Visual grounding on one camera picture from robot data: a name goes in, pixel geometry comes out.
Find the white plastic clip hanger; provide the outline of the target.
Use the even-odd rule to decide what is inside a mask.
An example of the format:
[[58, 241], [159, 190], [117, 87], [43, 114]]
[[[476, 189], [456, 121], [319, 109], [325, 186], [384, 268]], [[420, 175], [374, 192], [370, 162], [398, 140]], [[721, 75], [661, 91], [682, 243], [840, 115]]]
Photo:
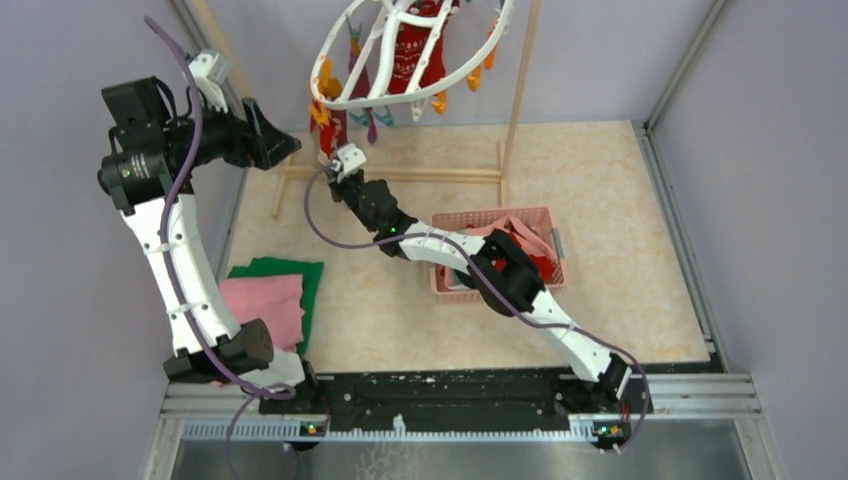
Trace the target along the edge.
[[426, 104], [444, 113], [451, 87], [480, 89], [515, 8], [513, 1], [499, 1], [483, 42], [467, 60], [447, 67], [446, 31], [462, 1], [378, 1], [374, 22], [362, 33], [352, 19], [366, 4], [344, 8], [317, 54], [308, 83], [315, 117], [395, 104], [409, 104], [416, 116]]

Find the pink plastic basket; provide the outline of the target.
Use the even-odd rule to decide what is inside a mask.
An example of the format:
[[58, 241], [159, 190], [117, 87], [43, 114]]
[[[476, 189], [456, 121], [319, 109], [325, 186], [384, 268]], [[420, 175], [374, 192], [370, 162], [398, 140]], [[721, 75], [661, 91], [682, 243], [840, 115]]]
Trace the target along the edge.
[[[461, 230], [465, 229], [468, 224], [474, 226], [487, 225], [505, 215], [517, 216], [556, 250], [558, 255], [556, 258], [558, 260], [557, 283], [546, 284], [544, 282], [544, 284], [553, 293], [561, 290], [566, 284], [567, 270], [559, 232], [555, 225], [554, 215], [549, 208], [539, 206], [436, 213], [431, 217], [431, 224], [443, 230], [461, 233]], [[441, 303], [469, 304], [482, 301], [478, 291], [463, 285], [456, 272], [443, 266], [432, 267], [429, 270], [429, 279], [431, 291]]]

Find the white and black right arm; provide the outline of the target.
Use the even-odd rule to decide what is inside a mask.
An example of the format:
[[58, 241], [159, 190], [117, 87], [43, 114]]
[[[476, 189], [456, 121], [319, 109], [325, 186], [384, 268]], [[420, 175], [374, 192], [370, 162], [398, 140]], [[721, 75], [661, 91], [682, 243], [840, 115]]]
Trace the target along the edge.
[[574, 374], [587, 382], [589, 404], [612, 412], [627, 397], [630, 365], [611, 345], [586, 332], [555, 300], [536, 263], [503, 230], [468, 235], [433, 227], [404, 212], [383, 180], [328, 167], [332, 198], [345, 204], [385, 255], [462, 273], [490, 309], [547, 331]]

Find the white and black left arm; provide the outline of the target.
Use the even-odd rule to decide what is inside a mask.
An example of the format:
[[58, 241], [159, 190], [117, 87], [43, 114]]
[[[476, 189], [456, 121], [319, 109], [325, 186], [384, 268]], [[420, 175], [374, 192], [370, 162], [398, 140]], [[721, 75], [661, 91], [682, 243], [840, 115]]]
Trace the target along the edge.
[[267, 170], [300, 142], [272, 126], [252, 98], [238, 116], [198, 91], [188, 97], [188, 111], [179, 114], [155, 77], [102, 91], [114, 124], [97, 181], [140, 244], [165, 304], [172, 335], [165, 374], [174, 383], [282, 392], [292, 410], [308, 413], [321, 388], [301, 356], [276, 347], [264, 320], [240, 322], [227, 306], [202, 244], [191, 183], [195, 167], [217, 159]]

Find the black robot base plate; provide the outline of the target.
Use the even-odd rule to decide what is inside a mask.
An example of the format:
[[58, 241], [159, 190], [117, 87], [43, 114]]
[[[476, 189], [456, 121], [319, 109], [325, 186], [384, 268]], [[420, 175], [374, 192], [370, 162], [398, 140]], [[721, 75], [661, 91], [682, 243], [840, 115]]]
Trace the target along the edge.
[[632, 413], [652, 401], [634, 374], [622, 396], [582, 381], [569, 368], [429, 370], [314, 374], [296, 387], [292, 400], [262, 400], [262, 414], [340, 415], [346, 409], [376, 406], [526, 405], [532, 410], [562, 406], [569, 413]]

